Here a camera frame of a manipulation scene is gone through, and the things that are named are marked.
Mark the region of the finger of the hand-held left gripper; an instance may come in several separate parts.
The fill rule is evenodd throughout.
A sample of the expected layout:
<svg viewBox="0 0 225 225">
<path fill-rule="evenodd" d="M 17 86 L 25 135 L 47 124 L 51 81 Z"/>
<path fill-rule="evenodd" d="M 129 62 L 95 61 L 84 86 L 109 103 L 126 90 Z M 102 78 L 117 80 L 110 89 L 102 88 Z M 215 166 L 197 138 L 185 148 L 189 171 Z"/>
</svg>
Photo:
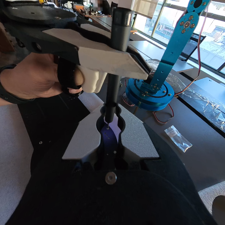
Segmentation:
<svg viewBox="0 0 225 225">
<path fill-rule="evenodd" d="M 91 40 L 98 43 L 106 44 L 111 47 L 111 33 L 103 30 L 99 27 L 93 26 L 91 24 L 81 24 L 79 33 Z M 153 72 L 153 68 L 144 60 L 144 58 L 139 54 L 136 49 L 133 49 L 130 46 L 127 46 L 127 53 L 134 59 L 134 61 L 148 74 L 150 75 Z"/>
<path fill-rule="evenodd" d="M 79 64 L 91 70 L 146 80 L 152 68 L 137 51 L 135 54 L 122 52 L 83 37 L 79 32 L 71 29 L 49 29 L 48 34 L 78 48 Z"/>
</svg>

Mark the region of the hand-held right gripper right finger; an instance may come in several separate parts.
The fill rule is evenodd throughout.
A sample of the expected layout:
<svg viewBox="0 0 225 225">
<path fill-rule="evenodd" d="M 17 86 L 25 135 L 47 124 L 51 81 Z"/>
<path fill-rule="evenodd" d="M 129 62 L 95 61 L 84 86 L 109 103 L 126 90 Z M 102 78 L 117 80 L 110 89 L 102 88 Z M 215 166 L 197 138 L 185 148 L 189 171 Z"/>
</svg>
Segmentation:
<svg viewBox="0 0 225 225">
<path fill-rule="evenodd" d="M 124 160 L 159 159 L 159 154 L 143 122 L 121 104 L 117 104 L 119 146 Z"/>
</svg>

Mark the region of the black electric screwdriver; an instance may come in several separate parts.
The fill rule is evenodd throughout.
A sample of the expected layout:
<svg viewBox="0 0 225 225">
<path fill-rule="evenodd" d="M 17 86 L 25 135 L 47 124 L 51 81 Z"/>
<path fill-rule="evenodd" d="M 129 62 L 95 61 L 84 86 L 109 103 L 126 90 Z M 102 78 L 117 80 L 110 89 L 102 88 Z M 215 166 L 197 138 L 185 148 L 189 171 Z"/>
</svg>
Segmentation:
<svg viewBox="0 0 225 225">
<path fill-rule="evenodd" d="M 113 49 L 126 52 L 131 32 L 133 15 L 134 11 L 132 11 L 131 9 L 122 7 L 113 9 L 111 26 L 111 47 Z M 120 80 L 121 76 L 108 74 L 105 115 L 107 129 L 109 129 L 109 124 L 113 121 L 114 118 Z"/>
</svg>

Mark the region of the black metal base plate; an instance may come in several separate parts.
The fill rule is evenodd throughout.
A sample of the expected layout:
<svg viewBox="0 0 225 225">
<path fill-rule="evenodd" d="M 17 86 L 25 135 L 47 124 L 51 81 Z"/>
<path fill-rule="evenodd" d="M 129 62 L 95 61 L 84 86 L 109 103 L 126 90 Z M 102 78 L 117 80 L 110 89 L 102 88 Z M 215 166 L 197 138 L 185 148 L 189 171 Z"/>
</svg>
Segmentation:
<svg viewBox="0 0 225 225">
<path fill-rule="evenodd" d="M 32 146 L 34 148 L 30 173 L 33 180 L 48 179 L 57 176 L 63 170 L 72 168 L 72 172 L 82 170 L 115 169 L 115 155 L 118 147 L 112 127 L 106 129 L 103 117 L 97 121 L 101 134 L 100 146 L 95 152 L 97 161 L 92 165 L 85 159 L 62 159 L 66 148 L 72 142 L 81 120 L 105 103 L 94 93 L 84 93 L 79 97 L 70 97 L 61 93 L 49 98 L 37 98 L 32 102 L 18 105 Z"/>
</svg>

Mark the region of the person's left forearm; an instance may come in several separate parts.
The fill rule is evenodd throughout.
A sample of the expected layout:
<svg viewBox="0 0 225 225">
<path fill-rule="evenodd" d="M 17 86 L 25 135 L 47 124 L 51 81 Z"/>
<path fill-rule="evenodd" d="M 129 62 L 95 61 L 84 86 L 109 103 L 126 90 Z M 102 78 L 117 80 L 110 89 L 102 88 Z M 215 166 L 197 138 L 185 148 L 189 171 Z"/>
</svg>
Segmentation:
<svg viewBox="0 0 225 225">
<path fill-rule="evenodd" d="M 10 105 L 10 104 L 17 104 L 17 103 L 10 103 L 10 102 L 0 98 L 0 106 Z"/>
</svg>

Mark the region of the desk with wooden edge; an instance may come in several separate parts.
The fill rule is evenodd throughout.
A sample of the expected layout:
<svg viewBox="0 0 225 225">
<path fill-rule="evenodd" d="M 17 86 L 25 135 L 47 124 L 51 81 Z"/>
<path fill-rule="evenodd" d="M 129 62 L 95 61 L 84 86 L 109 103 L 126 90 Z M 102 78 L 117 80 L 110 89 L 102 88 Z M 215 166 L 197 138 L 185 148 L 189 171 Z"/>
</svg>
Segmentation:
<svg viewBox="0 0 225 225">
<path fill-rule="evenodd" d="M 93 16 L 93 15 L 85 15 L 81 12 L 81 9 L 73 8 L 73 10 L 77 13 L 79 19 L 78 23 L 80 24 L 91 24 L 95 27 L 98 27 L 102 30 L 105 30 L 107 32 L 111 32 L 111 26 L 112 26 L 112 17 L 108 16 Z"/>
</svg>

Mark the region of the dark desk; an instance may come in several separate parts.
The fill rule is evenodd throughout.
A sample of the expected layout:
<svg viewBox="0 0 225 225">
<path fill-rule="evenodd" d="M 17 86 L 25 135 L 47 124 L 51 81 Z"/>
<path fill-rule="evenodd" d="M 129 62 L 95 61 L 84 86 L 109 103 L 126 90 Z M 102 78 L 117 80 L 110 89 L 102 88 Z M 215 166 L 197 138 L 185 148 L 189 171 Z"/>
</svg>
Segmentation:
<svg viewBox="0 0 225 225">
<path fill-rule="evenodd" d="M 164 49 L 160 49 L 159 47 L 149 43 L 148 41 L 129 41 L 129 45 L 132 48 L 135 48 L 145 59 L 154 60 L 157 62 L 161 61 L 161 58 L 165 51 Z M 192 70 L 193 66 L 189 65 L 185 61 L 181 61 L 178 59 L 172 69 L 180 73 Z"/>
<path fill-rule="evenodd" d="M 225 181 L 225 139 L 180 97 L 173 98 L 170 106 L 174 118 L 166 124 L 157 122 L 151 111 L 138 109 L 135 114 L 150 131 L 152 142 L 157 144 L 155 148 L 162 153 L 159 159 L 144 160 L 141 166 L 175 178 L 180 175 L 179 184 L 189 193 L 188 199 L 202 203 L 199 191 Z M 185 153 L 164 131 L 172 125 L 192 144 Z"/>
<path fill-rule="evenodd" d="M 200 87 L 203 87 L 204 89 L 206 88 L 208 92 L 210 92 L 213 96 L 219 97 L 220 100 L 225 100 L 225 87 L 222 86 L 221 84 L 215 82 L 214 80 L 206 77 L 201 80 L 197 80 L 195 83 L 200 84 Z M 221 130 L 219 130 L 218 128 L 216 128 L 216 129 L 218 131 L 220 131 L 223 136 L 225 136 L 225 134 Z"/>
</svg>

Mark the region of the person's left hand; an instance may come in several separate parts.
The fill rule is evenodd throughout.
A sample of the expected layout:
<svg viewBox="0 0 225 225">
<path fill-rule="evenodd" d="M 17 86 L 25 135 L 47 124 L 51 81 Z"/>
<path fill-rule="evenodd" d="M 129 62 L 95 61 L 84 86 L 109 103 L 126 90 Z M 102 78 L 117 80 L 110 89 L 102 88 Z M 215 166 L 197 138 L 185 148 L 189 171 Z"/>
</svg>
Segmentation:
<svg viewBox="0 0 225 225">
<path fill-rule="evenodd" d="M 15 68 L 0 74 L 3 88 L 22 99 L 47 98 L 63 92 L 52 54 L 30 53 Z"/>
</svg>

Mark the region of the clear zip bag white label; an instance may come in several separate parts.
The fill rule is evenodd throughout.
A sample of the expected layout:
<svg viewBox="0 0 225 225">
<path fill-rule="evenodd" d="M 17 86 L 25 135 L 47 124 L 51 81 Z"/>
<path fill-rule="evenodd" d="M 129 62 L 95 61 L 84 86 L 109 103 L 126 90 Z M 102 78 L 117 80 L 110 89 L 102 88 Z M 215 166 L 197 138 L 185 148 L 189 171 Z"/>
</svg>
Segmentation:
<svg viewBox="0 0 225 225">
<path fill-rule="evenodd" d="M 192 144 L 187 141 L 174 126 L 171 126 L 164 131 L 182 152 L 185 153 L 187 149 L 192 147 Z"/>
</svg>

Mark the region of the beige roller blind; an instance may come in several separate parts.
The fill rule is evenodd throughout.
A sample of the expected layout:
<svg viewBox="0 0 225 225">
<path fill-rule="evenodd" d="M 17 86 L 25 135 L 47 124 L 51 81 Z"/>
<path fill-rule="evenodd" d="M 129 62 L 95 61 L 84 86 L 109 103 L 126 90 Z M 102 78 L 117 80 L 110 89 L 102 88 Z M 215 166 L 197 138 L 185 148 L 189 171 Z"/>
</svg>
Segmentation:
<svg viewBox="0 0 225 225">
<path fill-rule="evenodd" d="M 131 9 L 142 16 L 152 19 L 160 13 L 164 0 L 133 0 Z"/>
</svg>

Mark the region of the white foam sheet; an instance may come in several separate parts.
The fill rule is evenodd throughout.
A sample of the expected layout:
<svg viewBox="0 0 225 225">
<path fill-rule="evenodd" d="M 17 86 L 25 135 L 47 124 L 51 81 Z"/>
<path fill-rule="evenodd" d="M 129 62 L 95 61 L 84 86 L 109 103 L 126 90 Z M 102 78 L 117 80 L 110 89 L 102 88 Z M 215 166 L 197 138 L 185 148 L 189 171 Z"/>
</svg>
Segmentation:
<svg viewBox="0 0 225 225">
<path fill-rule="evenodd" d="M 0 224 L 15 211 L 30 179 L 33 146 L 18 105 L 0 107 Z"/>
</svg>

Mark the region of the crumpled clear plastic wrap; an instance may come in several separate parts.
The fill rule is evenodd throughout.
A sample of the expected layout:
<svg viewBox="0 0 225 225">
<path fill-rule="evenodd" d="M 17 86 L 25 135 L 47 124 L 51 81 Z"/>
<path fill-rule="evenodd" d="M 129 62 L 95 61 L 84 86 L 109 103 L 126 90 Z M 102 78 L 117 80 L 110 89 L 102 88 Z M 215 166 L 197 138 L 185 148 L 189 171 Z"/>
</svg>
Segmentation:
<svg viewBox="0 0 225 225">
<path fill-rule="evenodd" d="M 153 72 L 157 69 L 159 62 L 156 59 L 146 60 Z M 169 74 L 166 81 L 172 86 L 175 93 L 182 91 L 186 85 L 177 75 Z M 200 84 L 193 83 L 183 93 L 178 95 L 201 115 L 203 115 L 213 126 L 225 133 L 225 101 L 213 96 Z"/>
</svg>

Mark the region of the black wristband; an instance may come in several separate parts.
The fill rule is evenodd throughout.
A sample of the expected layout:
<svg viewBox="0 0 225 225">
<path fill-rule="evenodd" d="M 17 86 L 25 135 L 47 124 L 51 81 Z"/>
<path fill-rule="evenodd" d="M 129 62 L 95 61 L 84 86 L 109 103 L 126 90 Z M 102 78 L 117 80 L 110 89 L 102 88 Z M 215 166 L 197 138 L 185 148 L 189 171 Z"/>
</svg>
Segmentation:
<svg viewBox="0 0 225 225">
<path fill-rule="evenodd" d="M 17 66 L 17 64 L 10 64 L 7 66 L 3 66 L 0 68 L 0 73 L 2 73 L 4 70 L 6 69 L 14 69 Z M 33 99 L 23 99 L 20 97 L 17 97 L 9 92 L 7 92 L 5 90 L 5 88 L 3 87 L 3 85 L 0 82 L 0 98 L 2 100 L 7 101 L 8 103 L 12 103 L 12 104 L 22 104 L 22 103 L 28 103 L 28 102 L 32 102 L 35 100 L 35 98 Z"/>
</svg>

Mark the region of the white foam piece with hole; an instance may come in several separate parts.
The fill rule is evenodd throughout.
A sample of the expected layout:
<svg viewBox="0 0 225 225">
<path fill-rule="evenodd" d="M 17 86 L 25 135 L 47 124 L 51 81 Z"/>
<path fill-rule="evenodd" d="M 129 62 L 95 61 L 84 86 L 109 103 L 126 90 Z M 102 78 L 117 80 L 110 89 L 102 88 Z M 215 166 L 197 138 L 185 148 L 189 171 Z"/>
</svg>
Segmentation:
<svg viewBox="0 0 225 225">
<path fill-rule="evenodd" d="M 198 192 L 208 212 L 220 225 L 225 224 L 225 182 L 220 182 Z"/>
</svg>

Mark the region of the black mesh office chair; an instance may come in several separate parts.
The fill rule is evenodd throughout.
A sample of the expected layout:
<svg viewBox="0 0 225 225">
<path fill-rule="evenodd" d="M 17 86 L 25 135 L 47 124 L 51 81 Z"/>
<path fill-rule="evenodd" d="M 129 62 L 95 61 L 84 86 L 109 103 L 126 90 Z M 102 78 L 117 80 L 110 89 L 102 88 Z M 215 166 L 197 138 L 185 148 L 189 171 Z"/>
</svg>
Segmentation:
<svg viewBox="0 0 225 225">
<path fill-rule="evenodd" d="M 187 44 L 185 45 L 184 49 L 182 50 L 182 53 L 179 57 L 180 60 L 187 61 L 191 57 L 191 55 L 197 49 L 198 39 L 199 39 L 199 34 L 193 33 L 191 35 L 190 39 L 188 40 Z"/>
</svg>

